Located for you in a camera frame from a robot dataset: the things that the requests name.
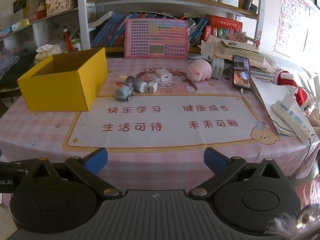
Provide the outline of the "toy car grey purple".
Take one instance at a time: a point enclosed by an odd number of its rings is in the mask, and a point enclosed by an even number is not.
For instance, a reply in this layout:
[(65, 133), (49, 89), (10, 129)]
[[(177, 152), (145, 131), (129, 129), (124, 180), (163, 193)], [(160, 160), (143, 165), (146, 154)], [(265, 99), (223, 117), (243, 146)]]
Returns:
[(118, 101), (129, 101), (135, 94), (133, 83), (130, 81), (118, 81), (116, 82), (116, 90), (114, 97)]

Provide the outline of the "dark blue white bottle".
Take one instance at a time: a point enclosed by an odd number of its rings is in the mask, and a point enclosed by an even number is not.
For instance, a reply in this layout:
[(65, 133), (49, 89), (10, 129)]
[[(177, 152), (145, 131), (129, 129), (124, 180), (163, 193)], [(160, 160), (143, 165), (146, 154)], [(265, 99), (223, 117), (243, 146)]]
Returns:
[(133, 88), (136, 92), (139, 93), (145, 93), (146, 92), (146, 88), (147, 88), (147, 83), (145, 81), (142, 81), (136, 77), (133, 76), (126, 76), (126, 75), (121, 75), (119, 77), (122, 81), (128, 81), (131, 82), (133, 85)]

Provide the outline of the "pink plush pig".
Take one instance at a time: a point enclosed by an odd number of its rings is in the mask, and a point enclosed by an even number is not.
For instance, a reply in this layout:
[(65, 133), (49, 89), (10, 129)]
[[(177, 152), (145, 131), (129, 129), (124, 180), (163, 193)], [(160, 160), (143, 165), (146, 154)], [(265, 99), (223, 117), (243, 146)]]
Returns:
[(186, 75), (193, 82), (209, 80), (212, 77), (212, 67), (207, 61), (197, 59), (187, 67)]

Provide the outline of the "small white charger cube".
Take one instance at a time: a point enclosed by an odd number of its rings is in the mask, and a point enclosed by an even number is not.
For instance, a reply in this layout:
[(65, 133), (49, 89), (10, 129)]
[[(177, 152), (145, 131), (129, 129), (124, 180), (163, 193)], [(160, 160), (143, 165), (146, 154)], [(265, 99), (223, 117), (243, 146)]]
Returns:
[(151, 81), (147, 84), (146, 92), (148, 94), (154, 94), (156, 93), (157, 89), (158, 89), (158, 84), (154, 81)]

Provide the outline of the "white tape roll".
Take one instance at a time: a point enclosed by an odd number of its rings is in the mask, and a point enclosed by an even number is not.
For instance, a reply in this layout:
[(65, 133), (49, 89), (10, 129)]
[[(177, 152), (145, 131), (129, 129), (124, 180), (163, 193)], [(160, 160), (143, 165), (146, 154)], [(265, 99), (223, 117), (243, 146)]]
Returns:
[(214, 79), (221, 79), (224, 70), (224, 59), (214, 57), (212, 58), (211, 67), (212, 67), (212, 74), (211, 77)]

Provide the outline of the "large white charger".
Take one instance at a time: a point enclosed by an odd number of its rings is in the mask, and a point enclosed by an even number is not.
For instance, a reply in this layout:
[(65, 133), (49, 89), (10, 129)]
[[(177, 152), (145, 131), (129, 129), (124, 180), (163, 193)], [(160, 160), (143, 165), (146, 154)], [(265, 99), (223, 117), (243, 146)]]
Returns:
[(155, 74), (160, 78), (161, 82), (172, 80), (172, 73), (167, 69), (156, 69)]

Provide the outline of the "small card box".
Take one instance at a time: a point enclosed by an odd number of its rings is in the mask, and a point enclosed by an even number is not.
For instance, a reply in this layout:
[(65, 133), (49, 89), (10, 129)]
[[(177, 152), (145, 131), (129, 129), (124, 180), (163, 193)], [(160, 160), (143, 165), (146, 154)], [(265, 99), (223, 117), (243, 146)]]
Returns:
[(150, 81), (151, 81), (151, 82), (160, 83), (160, 82), (161, 82), (161, 79), (156, 76), (156, 77), (152, 77), (152, 78), (150, 79)]

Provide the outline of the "white power strip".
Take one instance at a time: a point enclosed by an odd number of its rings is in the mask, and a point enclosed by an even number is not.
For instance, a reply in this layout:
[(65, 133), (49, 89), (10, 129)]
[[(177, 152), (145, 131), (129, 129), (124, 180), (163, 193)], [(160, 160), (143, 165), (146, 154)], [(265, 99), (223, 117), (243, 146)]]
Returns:
[(283, 100), (277, 100), (276, 103), (272, 105), (272, 109), (276, 115), (294, 131), (302, 142), (306, 142), (311, 138), (311, 129), (308, 124), (291, 109), (295, 101), (296, 97), (290, 92), (287, 92)]

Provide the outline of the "yellow cardboard box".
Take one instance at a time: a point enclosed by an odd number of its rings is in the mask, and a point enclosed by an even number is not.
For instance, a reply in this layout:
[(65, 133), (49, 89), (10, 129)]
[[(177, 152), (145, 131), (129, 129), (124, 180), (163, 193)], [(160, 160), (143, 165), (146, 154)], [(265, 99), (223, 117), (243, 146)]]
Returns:
[(49, 56), (18, 80), (31, 111), (88, 111), (107, 79), (104, 48)]

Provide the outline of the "stack of papers and books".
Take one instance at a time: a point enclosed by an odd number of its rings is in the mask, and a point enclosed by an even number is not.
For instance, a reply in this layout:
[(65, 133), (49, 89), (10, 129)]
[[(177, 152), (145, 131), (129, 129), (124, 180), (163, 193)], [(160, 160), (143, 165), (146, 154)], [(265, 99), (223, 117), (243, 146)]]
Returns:
[(276, 71), (268, 63), (266, 57), (257, 51), (251, 44), (226, 40), (211, 36), (208, 41), (201, 41), (199, 45), (201, 54), (210, 57), (233, 60), (233, 56), (241, 56), (249, 59), (251, 76), (266, 82), (272, 82)]

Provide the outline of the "white tissue pack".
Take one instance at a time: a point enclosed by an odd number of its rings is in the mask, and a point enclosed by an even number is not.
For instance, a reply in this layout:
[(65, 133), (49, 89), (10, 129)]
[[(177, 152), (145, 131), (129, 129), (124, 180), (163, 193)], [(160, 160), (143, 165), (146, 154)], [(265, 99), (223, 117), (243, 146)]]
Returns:
[(48, 58), (49, 56), (61, 53), (62, 51), (59, 45), (46, 44), (36, 49), (35, 62), (39, 63)]

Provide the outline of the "row of blue books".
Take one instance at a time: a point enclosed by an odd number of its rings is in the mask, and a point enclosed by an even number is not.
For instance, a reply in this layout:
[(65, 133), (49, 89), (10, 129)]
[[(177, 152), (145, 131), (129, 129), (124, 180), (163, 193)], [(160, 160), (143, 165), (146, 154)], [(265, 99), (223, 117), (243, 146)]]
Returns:
[(118, 37), (123, 33), (126, 27), (126, 21), (136, 18), (138, 13), (113, 14), (105, 21), (103, 27), (99, 30), (93, 41), (92, 48), (113, 46)]

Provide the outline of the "red dictionary box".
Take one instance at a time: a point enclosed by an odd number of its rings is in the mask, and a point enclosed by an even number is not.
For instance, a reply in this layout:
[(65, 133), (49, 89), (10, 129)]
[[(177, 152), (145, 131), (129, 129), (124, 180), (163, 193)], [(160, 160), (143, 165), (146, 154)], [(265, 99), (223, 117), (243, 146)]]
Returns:
[(232, 29), (236, 31), (242, 31), (242, 23), (239, 21), (235, 21), (229, 18), (208, 15), (208, 24), (211, 26), (211, 30), (213, 29)]

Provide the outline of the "white shelf unit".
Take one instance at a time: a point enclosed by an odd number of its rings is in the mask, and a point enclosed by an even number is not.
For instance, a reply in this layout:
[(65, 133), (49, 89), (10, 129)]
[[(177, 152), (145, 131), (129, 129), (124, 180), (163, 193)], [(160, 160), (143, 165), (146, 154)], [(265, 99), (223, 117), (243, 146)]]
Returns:
[(266, 0), (259, 0), (258, 13), (211, 0), (78, 0), (80, 41), (83, 50), (91, 49), (89, 32), (101, 25), (111, 11), (154, 11), (173, 15), (195, 14), (215, 15), (229, 13), (236, 17), (247, 17), (257, 21), (255, 38), (249, 40), (257, 46), (262, 36)]

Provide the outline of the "alphabet wall poster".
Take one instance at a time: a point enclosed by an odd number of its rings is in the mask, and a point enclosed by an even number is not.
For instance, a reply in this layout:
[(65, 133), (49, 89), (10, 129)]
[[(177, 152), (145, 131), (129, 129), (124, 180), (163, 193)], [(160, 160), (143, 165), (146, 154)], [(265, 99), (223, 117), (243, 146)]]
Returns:
[(276, 53), (292, 57), (304, 50), (309, 16), (310, 6), (304, 0), (281, 0)]

